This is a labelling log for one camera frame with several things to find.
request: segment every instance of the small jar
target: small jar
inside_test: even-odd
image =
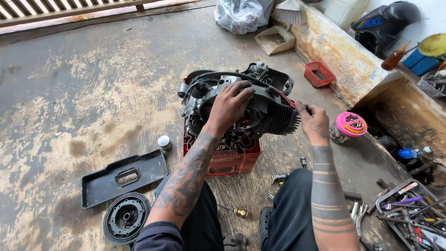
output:
[[[331,124],[330,139],[336,144],[348,145],[366,132],[367,124],[361,116],[345,112],[338,115]]]
[[[172,142],[170,141],[170,138],[166,135],[161,136],[158,139],[158,145],[161,147],[163,151],[169,151],[172,148]]]

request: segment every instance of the purple tool handle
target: purple tool handle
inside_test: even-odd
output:
[[[421,201],[422,199],[423,199],[423,197],[414,197],[414,198],[398,201],[393,204],[406,204],[406,203],[410,203],[410,202],[414,202],[414,201]],[[388,207],[388,204],[384,204],[381,206],[381,208],[387,208],[387,207]]]

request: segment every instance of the black pants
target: black pants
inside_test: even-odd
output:
[[[164,178],[156,189],[155,199],[169,177]],[[318,250],[311,222],[312,179],[312,172],[302,168],[292,171],[287,177],[274,197],[272,218],[268,222],[268,240],[262,250]],[[223,250],[217,202],[206,182],[197,204],[181,227],[181,236],[186,250]]]

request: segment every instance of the blue container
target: blue container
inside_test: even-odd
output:
[[[440,66],[440,64],[441,63],[434,57],[425,57],[411,70],[415,73],[415,75],[421,77],[424,74],[428,73],[429,71],[437,69]]]
[[[412,69],[412,67],[416,66],[420,61],[422,61],[426,56],[420,53],[418,48],[416,48],[409,57],[407,57],[403,64],[409,68]]]

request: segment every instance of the hand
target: hand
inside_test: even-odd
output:
[[[300,101],[294,103],[301,116],[302,131],[312,146],[329,146],[330,119],[324,109],[315,105],[303,105]]]
[[[246,80],[225,86],[215,98],[206,127],[223,136],[243,116],[249,100],[256,92],[251,86],[252,83]]]

